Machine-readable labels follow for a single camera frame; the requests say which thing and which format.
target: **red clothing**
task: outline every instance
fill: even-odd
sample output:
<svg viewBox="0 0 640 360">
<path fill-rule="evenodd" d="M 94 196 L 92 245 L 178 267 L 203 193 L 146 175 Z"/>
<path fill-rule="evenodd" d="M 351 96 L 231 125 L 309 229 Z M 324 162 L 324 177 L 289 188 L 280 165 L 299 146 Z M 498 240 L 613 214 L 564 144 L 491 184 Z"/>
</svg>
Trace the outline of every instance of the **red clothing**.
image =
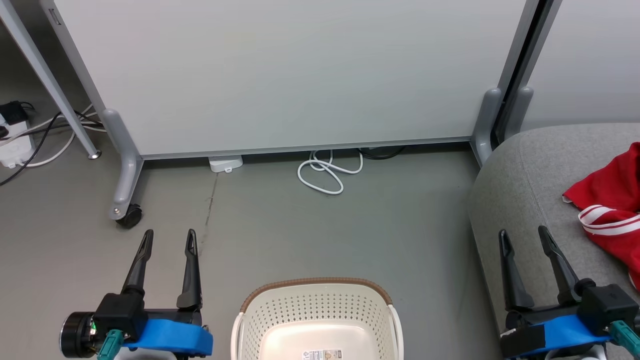
<svg viewBox="0 0 640 360">
<path fill-rule="evenodd" d="M 589 239 L 627 264 L 640 286 L 640 142 L 564 196 L 582 210 L 578 218 Z"/>
</svg>

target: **basket bottom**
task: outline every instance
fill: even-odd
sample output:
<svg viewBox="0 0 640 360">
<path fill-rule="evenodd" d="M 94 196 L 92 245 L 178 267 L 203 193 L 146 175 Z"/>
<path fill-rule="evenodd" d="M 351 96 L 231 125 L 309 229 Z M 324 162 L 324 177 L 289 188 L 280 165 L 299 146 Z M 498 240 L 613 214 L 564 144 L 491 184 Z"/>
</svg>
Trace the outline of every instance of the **basket bottom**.
<svg viewBox="0 0 640 360">
<path fill-rule="evenodd" d="M 309 320 L 276 325 L 262 337 L 259 360 L 379 360 L 362 322 Z"/>
</svg>

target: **label sticker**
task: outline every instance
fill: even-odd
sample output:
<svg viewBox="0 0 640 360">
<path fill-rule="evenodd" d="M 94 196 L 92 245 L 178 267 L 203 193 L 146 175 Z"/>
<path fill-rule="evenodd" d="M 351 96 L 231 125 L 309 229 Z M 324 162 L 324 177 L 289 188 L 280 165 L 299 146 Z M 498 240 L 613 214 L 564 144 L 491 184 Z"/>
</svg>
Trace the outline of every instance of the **label sticker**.
<svg viewBox="0 0 640 360">
<path fill-rule="evenodd" d="M 341 360 L 342 350 L 309 350 L 302 353 L 302 360 Z"/>
</svg>

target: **basket handle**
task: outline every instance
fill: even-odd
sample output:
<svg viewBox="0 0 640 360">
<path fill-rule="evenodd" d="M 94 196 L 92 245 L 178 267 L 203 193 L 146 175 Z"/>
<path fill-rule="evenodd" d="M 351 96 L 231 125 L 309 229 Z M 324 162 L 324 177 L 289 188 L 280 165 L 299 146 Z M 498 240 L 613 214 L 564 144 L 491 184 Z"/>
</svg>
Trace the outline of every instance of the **basket handle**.
<svg viewBox="0 0 640 360">
<path fill-rule="evenodd" d="M 240 323 L 244 313 L 239 313 L 234 321 L 234 327 L 231 330 L 231 360 L 237 360 L 238 358 L 238 334 L 240 332 Z"/>
<path fill-rule="evenodd" d="M 394 329 L 396 330 L 396 344 L 398 347 L 398 353 L 396 360 L 404 360 L 404 338 L 402 336 L 402 325 L 400 325 L 400 318 L 393 305 L 389 304 L 389 310 L 391 310 L 391 317 L 394 319 Z"/>
</svg>

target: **gray floor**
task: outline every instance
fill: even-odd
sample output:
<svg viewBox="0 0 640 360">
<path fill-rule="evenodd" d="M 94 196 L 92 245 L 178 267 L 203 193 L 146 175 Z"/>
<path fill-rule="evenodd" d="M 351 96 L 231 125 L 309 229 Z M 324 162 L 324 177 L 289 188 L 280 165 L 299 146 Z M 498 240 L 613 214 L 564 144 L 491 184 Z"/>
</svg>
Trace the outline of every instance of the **gray floor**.
<svg viewBox="0 0 640 360">
<path fill-rule="evenodd" d="M 19 83 L 2 89 L 0 98 L 36 98 L 42 119 L 55 110 L 42 89 Z M 71 97 L 74 106 L 86 106 L 84 95 Z M 67 136 L 52 136 L 42 156 Z M 94 310 L 106 292 L 119 290 L 146 229 L 156 233 L 147 307 L 174 306 L 189 228 L 200 242 L 213 359 L 228 359 L 233 319 L 252 290 L 316 276 L 382 285 L 401 318 L 407 359 L 500 357 L 467 220 L 477 173 L 469 151 L 366 160 L 360 174 L 341 176 L 345 192 L 336 197 L 297 180 L 305 154 L 254 156 L 219 175 L 205 160 L 149 163 L 137 194 L 145 216 L 127 231 L 107 217 L 119 158 L 104 135 L 93 139 L 103 150 L 99 160 L 87 160 L 76 141 L 60 159 L 0 188 L 3 358 L 61 359 L 62 321 L 72 311 Z M 358 165 L 353 152 L 337 163 Z M 0 168 L 0 178 L 8 174 Z M 307 169 L 305 175 L 335 186 L 326 174 Z"/>
</svg>

